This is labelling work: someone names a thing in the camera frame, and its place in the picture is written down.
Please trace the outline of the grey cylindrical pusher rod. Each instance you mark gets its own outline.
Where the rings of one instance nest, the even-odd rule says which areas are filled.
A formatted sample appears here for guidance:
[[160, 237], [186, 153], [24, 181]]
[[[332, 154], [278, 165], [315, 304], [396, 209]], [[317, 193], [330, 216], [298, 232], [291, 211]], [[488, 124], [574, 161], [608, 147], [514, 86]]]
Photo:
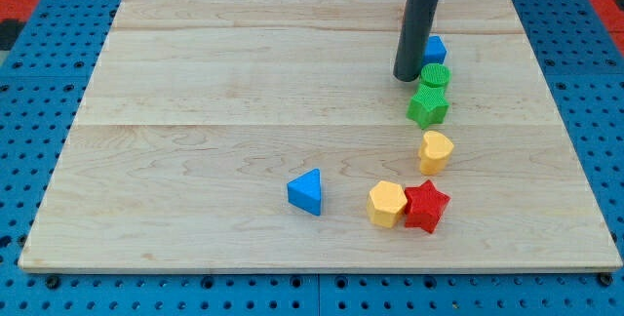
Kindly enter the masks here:
[[400, 81], [411, 82], [420, 74], [438, 2], [406, 0], [393, 69]]

